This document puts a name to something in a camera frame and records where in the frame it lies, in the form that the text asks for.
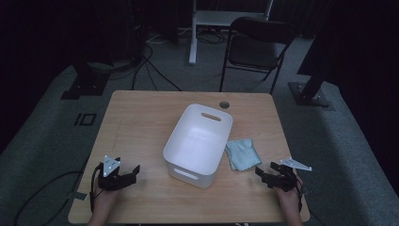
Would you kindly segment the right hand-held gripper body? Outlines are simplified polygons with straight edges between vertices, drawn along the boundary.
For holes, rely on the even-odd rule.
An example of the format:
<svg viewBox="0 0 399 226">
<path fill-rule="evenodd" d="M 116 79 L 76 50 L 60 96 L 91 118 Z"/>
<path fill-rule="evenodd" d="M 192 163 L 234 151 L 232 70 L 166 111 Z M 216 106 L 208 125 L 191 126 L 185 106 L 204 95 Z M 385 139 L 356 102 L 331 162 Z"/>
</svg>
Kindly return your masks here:
<svg viewBox="0 0 399 226">
<path fill-rule="evenodd" d="M 292 157 L 281 159 L 279 163 L 281 165 L 281 170 L 276 171 L 276 174 L 266 173 L 266 178 L 262 182 L 266 183 L 269 188 L 278 187 L 283 191 L 290 191 L 297 184 L 297 177 L 294 174 L 294 170 L 307 170 L 312 171 L 312 167 L 306 166 Z"/>
</svg>

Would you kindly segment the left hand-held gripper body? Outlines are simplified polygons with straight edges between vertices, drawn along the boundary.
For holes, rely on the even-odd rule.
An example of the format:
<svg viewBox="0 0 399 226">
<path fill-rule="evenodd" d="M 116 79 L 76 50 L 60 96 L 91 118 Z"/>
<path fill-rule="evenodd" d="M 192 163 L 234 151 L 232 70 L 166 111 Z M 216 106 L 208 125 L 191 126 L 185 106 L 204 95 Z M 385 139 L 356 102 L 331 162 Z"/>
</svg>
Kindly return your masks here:
<svg viewBox="0 0 399 226">
<path fill-rule="evenodd" d="M 124 175 L 119 175 L 119 172 L 120 162 L 106 155 L 103 163 L 100 164 L 99 188 L 106 191 L 116 191 L 136 183 L 136 178 L 132 178 L 132 172 Z"/>
</svg>

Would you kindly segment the light blue cleaning cloth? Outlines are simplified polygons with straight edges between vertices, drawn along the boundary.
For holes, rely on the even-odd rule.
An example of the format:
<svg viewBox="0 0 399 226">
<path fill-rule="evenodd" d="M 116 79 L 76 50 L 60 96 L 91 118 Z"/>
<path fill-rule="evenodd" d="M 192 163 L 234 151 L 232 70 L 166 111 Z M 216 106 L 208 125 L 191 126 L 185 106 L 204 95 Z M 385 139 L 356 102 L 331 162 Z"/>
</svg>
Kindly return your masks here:
<svg viewBox="0 0 399 226">
<path fill-rule="evenodd" d="M 262 163 L 251 138 L 230 140 L 226 144 L 232 170 L 244 171 Z"/>
</svg>

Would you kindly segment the white plastic storage bin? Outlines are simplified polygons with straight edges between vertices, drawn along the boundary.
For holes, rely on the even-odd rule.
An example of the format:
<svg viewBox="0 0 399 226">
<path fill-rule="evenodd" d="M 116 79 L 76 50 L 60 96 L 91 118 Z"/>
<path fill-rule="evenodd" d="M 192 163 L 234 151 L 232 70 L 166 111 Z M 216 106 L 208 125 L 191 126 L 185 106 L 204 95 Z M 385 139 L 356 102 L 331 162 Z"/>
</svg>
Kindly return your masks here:
<svg viewBox="0 0 399 226">
<path fill-rule="evenodd" d="M 189 105 L 163 150 L 170 176 L 207 188 L 215 178 L 230 136 L 230 114 L 205 105 Z"/>
</svg>

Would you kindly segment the person's right hand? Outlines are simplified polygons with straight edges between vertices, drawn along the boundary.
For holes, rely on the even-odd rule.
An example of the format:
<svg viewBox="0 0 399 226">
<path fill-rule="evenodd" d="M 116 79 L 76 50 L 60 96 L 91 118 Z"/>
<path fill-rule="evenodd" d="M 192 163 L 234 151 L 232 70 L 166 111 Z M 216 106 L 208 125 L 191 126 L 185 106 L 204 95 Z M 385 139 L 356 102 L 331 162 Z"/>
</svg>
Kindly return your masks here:
<svg viewBox="0 0 399 226">
<path fill-rule="evenodd" d="M 299 216 L 299 202 L 301 201 L 300 192 L 302 189 L 302 180 L 297 179 L 296 188 L 290 191 L 283 191 L 281 188 L 275 187 L 279 199 L 279 206 L 285 217 Z"/>
</svg>

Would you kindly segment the person's left hand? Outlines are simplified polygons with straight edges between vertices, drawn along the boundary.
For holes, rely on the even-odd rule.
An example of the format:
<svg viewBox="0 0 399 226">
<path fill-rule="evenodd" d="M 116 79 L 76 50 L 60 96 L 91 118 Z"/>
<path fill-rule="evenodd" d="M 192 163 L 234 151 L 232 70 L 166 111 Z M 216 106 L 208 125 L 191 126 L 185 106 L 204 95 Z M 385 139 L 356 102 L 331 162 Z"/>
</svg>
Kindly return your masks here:
<svg viewBox="0 0 399 226">
<path fill-rule="evenodd" d="M 94 208 L 91 218 L 108 220 L 117 202 L 120 192 L 95 189 Z"/>
</svg>

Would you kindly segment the black metal stand base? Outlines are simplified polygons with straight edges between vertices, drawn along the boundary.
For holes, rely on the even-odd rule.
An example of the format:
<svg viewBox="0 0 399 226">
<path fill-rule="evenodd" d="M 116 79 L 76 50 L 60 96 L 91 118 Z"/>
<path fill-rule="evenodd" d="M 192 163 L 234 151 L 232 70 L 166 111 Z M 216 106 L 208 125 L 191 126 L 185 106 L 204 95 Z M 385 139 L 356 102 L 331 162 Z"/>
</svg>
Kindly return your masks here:
<svg viewBox="0 0 399 226">
<path fill-rule="evenodd" d="M 329 67 L 327 57 L 318 44 L 313 44 L 302 61 L 298 74 L 308 75 L 307 83 L 290 82 L 289 87 L 297 105 L 320 106 L 329 108 L 332 103 L 328 101 L 321 90 L 327 78 Z"/>
<path fill-rule="evenodd" d="M 77 75 L 61 100 L 78 100 L 81 96 L 102 96 L 110 74 L 92 69 L 86 62 L 72 64 Z"/>
</svg>

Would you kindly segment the black folding chair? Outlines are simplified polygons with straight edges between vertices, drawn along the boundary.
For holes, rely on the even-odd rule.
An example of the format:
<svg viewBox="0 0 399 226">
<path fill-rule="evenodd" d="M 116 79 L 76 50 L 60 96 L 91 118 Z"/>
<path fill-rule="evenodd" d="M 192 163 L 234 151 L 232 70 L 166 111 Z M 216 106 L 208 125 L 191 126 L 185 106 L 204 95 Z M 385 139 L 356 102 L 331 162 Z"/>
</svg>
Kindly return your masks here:
<svg viewBox="0 0 399 226">
<path fill-rule="evenodd" d="M 264 73 L 263 81 L 276 70 L 269 90 L 272 94 L 286 51 L 295 38 L 295 28 L 288 23 L 251 17 L 235 19 L 229 26 L 219 91 L 223 90 L 227 69 Z"/>
</svg>

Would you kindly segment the white desk frame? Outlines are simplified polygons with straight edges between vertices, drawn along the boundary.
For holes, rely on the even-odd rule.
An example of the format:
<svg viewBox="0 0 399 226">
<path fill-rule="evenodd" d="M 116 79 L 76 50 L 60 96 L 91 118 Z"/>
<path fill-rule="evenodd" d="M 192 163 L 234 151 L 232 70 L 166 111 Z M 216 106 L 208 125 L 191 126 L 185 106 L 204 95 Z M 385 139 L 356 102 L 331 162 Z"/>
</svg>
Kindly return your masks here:
<svg viewBox="0 0 399 226">
<path fill-rule="evenodd" d="M 193 0 L 192 3 L 192 34 L 188 63 L 190 65 L 195 65 L 197 62 L 198 25 L 229 26 L 235 19 L 239 17 L 252 17 L 257 19 L 264 19 L 267 21 L 270 18 L 270 12 L 274 0 L 267 0 L 264 12 L 198 10 L 197 0 Z"/>
</svg>

